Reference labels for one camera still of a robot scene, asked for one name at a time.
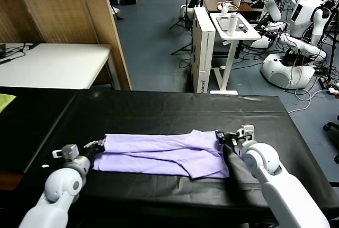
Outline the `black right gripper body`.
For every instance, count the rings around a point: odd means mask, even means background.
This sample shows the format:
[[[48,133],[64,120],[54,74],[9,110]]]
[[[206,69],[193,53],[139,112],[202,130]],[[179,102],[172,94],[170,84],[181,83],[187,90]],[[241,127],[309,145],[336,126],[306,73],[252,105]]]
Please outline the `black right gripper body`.
[[[230,147],[231,149],[234,149],[236,146],[238,146],[238,141],[242,138],[242,135],[240,133],[235,133],[234,138],[226,138],[226,146]]]

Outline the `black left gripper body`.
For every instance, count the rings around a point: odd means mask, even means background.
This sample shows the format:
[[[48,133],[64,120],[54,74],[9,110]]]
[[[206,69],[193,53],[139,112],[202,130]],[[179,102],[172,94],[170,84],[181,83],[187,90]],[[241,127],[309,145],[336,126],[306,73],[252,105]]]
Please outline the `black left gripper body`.
[[[102,152],[97,152],[97,149],[83,149],[83,156],[88,160],[94,160],[95,157]]]

